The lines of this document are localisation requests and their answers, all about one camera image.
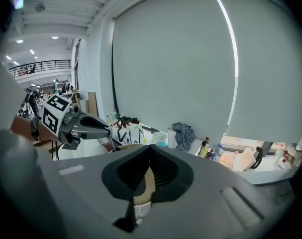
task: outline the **ceiling light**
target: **ceiling light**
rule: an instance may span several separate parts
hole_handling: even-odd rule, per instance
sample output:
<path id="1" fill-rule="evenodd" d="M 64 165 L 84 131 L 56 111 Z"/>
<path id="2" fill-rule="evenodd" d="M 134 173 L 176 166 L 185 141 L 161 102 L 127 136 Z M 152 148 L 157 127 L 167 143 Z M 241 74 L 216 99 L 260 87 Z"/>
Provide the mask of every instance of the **ceiling light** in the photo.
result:
<path id="1" fill-rule="evenodd" d="M 15 9 L 23 8 L 23 0 L 17 0 L 15 2 Z"/>

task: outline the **bag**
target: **bag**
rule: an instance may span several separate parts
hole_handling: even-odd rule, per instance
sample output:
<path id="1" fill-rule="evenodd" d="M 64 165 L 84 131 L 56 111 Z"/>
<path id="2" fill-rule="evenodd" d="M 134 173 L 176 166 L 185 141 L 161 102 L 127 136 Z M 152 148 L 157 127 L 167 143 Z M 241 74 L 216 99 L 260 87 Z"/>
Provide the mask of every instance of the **bag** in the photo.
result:
<path id="1" fill-rule="evenodd" d="M 116 124 L 118 126 L 117 137 L 120 142 L 123 142 L 123 140 L 126 139 L 126 143 L 128 143 L 128 144 L 129 143 L 141 143 L 141 141 L 142 141 L 141 135 L 143 135 L 143 138 L 144 138 L 144 133 L 143 133 L 142 126 L 139 125 L 139 120 L 137 118 L 130 118 L 130 117 L 123 116 L 116 122 Z M 122 128 L 125 128 L 126 131 L 123 134 L 123 136 L 121 137 L 120 130 Z"/>

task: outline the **roller blind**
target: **roller blind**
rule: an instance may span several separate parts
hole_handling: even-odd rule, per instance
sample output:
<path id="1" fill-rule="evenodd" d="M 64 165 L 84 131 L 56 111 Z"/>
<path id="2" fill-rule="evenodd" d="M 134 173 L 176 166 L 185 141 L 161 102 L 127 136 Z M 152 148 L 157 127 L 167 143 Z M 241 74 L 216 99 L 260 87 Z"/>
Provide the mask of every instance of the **roller blind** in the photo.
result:
<path id="1" fill-rule="evenodd" d="M 237 42 L 239 77 L 227 135 L 298 142 L 302 133 L 302 30 L 268 0 L 221 0 Z"/>
<path id="2" fill-rule="evenodd" d="M 146 0 L 115 21 L 119 110 L 158 130 L 175 122 L 219 143 L 234 92 L 234 54 L 216 0 Z"/>

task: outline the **plastic bottle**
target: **plastic bottle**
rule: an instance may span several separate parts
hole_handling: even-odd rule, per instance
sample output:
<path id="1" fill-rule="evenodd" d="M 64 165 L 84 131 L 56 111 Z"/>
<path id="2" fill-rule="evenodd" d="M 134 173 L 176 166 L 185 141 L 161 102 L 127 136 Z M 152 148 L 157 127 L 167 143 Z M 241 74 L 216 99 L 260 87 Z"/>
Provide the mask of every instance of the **plastic bottle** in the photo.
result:
<path id="1" fill-rule="evenodd" d="M 210 151 L 207 153 L 206 157 L 207 159 L 211 159 L 214 156 L 214 150 L 210 149 Z"/>
<path id="2" fill-rule="evenodd" d="M 278 163 L 279 159 L 284 156 L 284 152 L 281 149 L 277 149 L 276 155 L 274 156 L 274 165 Z"/>
<path id="3" fill-rule="evenodd" d="M 234 158 L 233 158 L 233 159 L 235 159 L 237 155 L 238 155 L 238 150 L 235 151 L 235 155 L 234 155 Z"/>
<path id="4" fill-rule="evenodd" d="M 217 145 L 215 154 L 219 154 L 220 150 L 222 149 L 222 144 L 220 143 L 219 145 Z"/>
<path id="5" fill-rule="evenodd" d="M 209 137 L 206 137 L 205 140 L 202 142 L 202 145 L 205 146 L 209 141 Z"/>
<path id="6" fill-rule="evenodd" d="M 219 153 L 216 153 L 214 158 L 213 158 L 213 161 L 216 161 L 216 162 L 219 162 L 220 160 L 220 157 L 224 154 L 224 150 L 223 149 L 220 149 L 219 150 Z"/>
<path id="7" fill-rule="evenodd" d="M 205 147 L 201 149 L 200 157 L 206 157 L 208 151 L 209 151 L 209 144 L 206 143 Z"/>
<path id="8" fill-rule="evenodd" d="M 114 123 L 113 115 L 110 114 L 110 115 L 109 115 L 109 118 L 110 118 L 110 124 L 108 124 L 108 125 L 113 125 L 113 123 Z"/>
<path id="9" fill-rule="evenodd" d="M 118 117 L 117 117 L 116 108 L 113 108 L 113 113 L 112 113 L 112 115 L 113 115 L 114 123 L 117 122 Z"/>
<path id="10" fill-rule="evenodd" d="M 277 149 L 277 150 L 276 150 L 275 155 L 274 155 L 274 159 L 277 159 L 278 153 L 281 153 L 280 150 L 281 150 L 282 152 L 284 151 L 284 146 L 283 146 L 283 144 L 281 144 L 280 149 Z"/>
<path id="11" fill-rule="evenodd" d="M 105 122 L 106 122 L 108 125 L 110 125 L 110 124 L 111 124 L 111 121 L 110 121 L 109 115 L 107 115 L 107 116 L 106 116 Z"/>

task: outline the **bottle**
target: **bottle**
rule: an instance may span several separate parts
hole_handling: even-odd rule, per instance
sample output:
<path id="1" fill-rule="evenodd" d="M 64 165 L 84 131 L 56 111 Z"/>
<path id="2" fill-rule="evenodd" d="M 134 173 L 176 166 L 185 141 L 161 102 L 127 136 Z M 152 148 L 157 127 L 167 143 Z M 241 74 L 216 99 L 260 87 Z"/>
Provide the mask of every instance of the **bottle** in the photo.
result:
<path id="1" fill-rule="evenodd" d="M 284 151 L 284 146 L 281 144 L 280 149 L 277 149 L 274 155 L 274 159 L 277 159 L 278 153 L 281 153 L 280 150 L 283 152 Z"/>
<path id="2" fill-rule="evenodd" d="M 110 125 L 110 124 L 111 124 L 109 115 L 106 116 L 105 122 L 107 123 L 107 125 Z"/>
<path id="3" fill-rule="evenodd" d="M 205 138 L 205 141 L 202 142 L 202 145 L 205 146 L 208 143 L 209 137 Z"/>
<path id="4" fill-rule="evenodd" d="M 110 124 L 108 124 L 108 125 L 113 125 L 113 124 L 114 124 L 114 118 L 113 118 L 113 115 L 112 115 L 112 114 L 110 114 L 110 115 L 109 115 L 109 118 L 110 118 Z"/>
<path id="5" fill-rule="evenodd" d="M 210 149 L 210 151 L 207 153 L 206 157 L 207 159 L 211 159 L 214 156 L 214 150 Z"/>
<path id="6" fill-rule="evenodd" d="M 217 145 L 215 154 L 218 154 L 220 152 L 220 150 L 222 149 L 222 144 L 220 143 L 219 145 Z"/>
<path id="7" fill-rule="evenodd" d="M 224 154 L 224 152 L 225 152 L 225 151 L 224 151 L 223 149 L 220 149 L 220 150 L 219 150 L 219 153 L 217 154 L 217 156 L 218 156 L 218 157 L 221 157 L 221 156 Z"/>
<path id="8" fill-rule="evenodd" d="M 274 156 L 274 165 L 278 163 L 279 159 L 284 156 L 284 152 L 281 149 L 277 149 L 276 154 Z"/>
<path id="9" fill-rule="evenodd" d="M 201 149 L 200 157 L 205 157 L 209 151 L 209 144 L 206 143 L 205 147 Z"/>
<path id="10" fill-rule="evenodd" d="M 112 113 L 112 115 L 113 115 L 114 123 L 117 122 L 118 117 L 117 117 L 116 108 L 113 108 L 113 113 Z"/>

